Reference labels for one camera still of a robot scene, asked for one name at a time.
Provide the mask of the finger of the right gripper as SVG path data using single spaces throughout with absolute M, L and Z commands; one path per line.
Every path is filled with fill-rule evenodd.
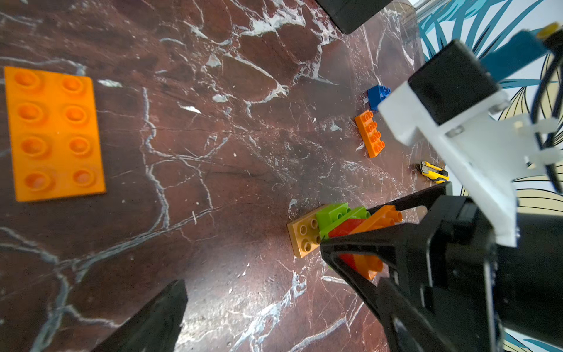
M 348 241 L 345 238 L 328 239 L 321 243 L 320 251 L 324 261 L 355 290 L 378 320 L 378 284 L 372 284 L 351 269 L 340 255 L 367 254 L 381 259 L 389 267 L 389 279 L 411 303 L 429 315 L 435 312 L 432 263 L 439 262 L 440 256 L 432 254 L 432 246 L 439 229 L 440 224 L 436 221 L 397 224 L 381 231 L 379 243 L 364 240 L 366 233 L 359 233 L 351 235 Z
M 396 211 L 406 211 L 408 209 L 416 208 L 419 206 L 425 207 L 427 210 L 430 209 L 437 199 L 442 195 L 452 195 L 452 183 L 447 181 L 444 183 L 436 184 L 427 189 L 422 189 L 416 193 L 404 196 L 399 199 L 387 202 L 383 205 L 376 205 L 367 211 L 373 215 L 379 211 L 382 207 L 387 205 L 392 205 L 395 207 Z

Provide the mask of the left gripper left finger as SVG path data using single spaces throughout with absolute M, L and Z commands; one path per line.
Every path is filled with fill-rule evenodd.
M 173 351 L 188 303 L 183 280 L 169 283 L 95 351 Z

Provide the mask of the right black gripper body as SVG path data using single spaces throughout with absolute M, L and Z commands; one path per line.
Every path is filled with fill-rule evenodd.
M 456 351 L 498 351 L 493 290 L 497 250 L 491 223 L 467 197 L 441 196 L 430 212 L 428 308 Z

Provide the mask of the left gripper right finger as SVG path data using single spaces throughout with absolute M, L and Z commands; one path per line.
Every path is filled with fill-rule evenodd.
M 458 351 L 435 320 L 420 311 L 390 279 L 377 286 L 376 305 L 391 351 Z

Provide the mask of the green 2x4 brick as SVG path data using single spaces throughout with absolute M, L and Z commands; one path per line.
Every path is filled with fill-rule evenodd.
M 316 213 L 323 241 L 348 235 L 369 217 L 365 207 L 350 209 L 347 203 L 330 205 Z

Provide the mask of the red 2x2 brick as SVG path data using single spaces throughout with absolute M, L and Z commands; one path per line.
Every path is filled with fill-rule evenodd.
M 337 225 L 333 230 L 328 233 L 329 239 L 345 238 L 347 241 L 352 235 L 352 232 L 364 222 L 364 219 L 347 219 L 341 224 Z M 340 259 L 347 264 L 351 269 L 358 271 L 356 261 L 353 254 L 340 255 Z

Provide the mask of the tan 2x4 brick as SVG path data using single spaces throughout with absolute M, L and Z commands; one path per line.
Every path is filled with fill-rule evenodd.
M 293 253 L 296 258 L 304 258 L 320 246 L 320 228 L 316 214 L 326 208 L 321 206 L 287 225 Z

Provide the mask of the green 2x2 brick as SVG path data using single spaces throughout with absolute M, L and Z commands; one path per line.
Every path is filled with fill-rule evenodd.
M 335 203 L 324 206 L 315 214 L 319 229 L 324 230 L 350 211 L 351 209 L 347 203 Z

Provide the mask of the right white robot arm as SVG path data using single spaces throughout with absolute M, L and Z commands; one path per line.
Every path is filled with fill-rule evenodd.
M 427 209 L 418 224 L 322 242 L 323 260 L 384 327 L 392 351 L 501 351 L 511 329 L 562 345 L 562 218 L 517 217 L 517 244 L 442 183 L 396 199 Z

